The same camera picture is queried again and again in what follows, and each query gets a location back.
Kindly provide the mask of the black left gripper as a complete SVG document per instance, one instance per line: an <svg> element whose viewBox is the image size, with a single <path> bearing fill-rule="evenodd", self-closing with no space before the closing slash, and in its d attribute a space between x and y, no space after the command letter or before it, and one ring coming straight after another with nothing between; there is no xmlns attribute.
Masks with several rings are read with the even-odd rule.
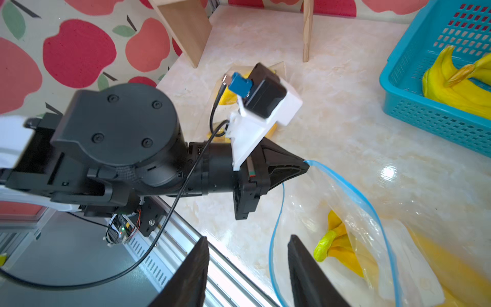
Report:
<svg viewBox="0 0 491 307"><path fill-rule="evenodd" d="M236 220L255 212L262 195L280 184L305 174L309 165L268 138L263 138L246 161L235 171L233 205Z"/></svg>

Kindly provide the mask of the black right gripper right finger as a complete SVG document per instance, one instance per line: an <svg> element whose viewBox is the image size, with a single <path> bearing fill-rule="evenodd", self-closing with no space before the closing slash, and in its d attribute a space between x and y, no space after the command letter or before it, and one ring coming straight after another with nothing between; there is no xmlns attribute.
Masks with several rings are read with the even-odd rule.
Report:
<svg viewBox="0 0 491 307"><path fill-rule="evenodd" d="M298 236L288 243L288 267L295 306L348 306Z"/></svg>

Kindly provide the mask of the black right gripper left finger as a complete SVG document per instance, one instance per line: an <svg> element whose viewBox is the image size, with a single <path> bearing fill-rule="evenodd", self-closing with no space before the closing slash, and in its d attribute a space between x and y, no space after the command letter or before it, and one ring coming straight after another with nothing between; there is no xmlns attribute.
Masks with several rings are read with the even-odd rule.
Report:
<svg viewBox="0 0 491 307"><path fill-rule="evenodd" d="M209 261L208 240L201 237L149 307L203 306Z"/></svg>

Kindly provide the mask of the yellow bananas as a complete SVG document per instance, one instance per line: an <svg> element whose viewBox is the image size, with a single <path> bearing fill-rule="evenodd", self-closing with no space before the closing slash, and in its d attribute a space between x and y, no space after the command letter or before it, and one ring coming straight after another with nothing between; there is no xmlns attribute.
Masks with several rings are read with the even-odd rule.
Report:
<svg viewBox="0 0 491 307"><path fill-rule="evenodd" d="M490 90L471 80L490 85L490 55L457 69L454 46L447 46L422 78L423 96L460 111L490 120Z"/></svg>

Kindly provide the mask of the yellow banana bunch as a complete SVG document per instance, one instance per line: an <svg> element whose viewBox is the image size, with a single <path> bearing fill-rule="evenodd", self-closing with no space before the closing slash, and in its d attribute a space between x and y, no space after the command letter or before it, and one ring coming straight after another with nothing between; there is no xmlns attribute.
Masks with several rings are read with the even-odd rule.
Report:
<svg viewBox="0 0 491 307"><path fill-rule="evenodd" d="M244 78L248 78L252 67L232 67L233 69L239 69L238 71L242 74ZM215 108L214 115L212 117L212 128L216 127L223 121L229 118L232 111L238 111L238 95L226 88ZM269 132L265 135L266 138L271 139L276 132L278 124L274 124ZM230 143L230 139L224 134L225 128L221 128L218 135L214 138L215 143Z"/></svg>
<svg viewBox="0 0 491 307"><path fill-rule="evenodd" d="M313 258L339 262L385 304L490 306L490 279L457 250L409 223L362 216L356 224L329 211Z"/></svg>

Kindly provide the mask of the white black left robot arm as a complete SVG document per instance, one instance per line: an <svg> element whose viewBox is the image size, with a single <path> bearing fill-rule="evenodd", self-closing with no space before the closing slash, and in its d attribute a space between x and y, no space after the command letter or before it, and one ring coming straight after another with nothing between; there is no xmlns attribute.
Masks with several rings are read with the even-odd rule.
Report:
<svg viewBox="0 0 491 307"><path fill-rule="evenodd" d="M261 196L308 171L304 159L263 138L238 170L228 143L187 143L171 100L144 84L79 90L64 115L46 113L1 128L24 141L1 168L4 193L46 207L75 205L87 216L131 214L148 196L231 193L244 220Z"/></svg>

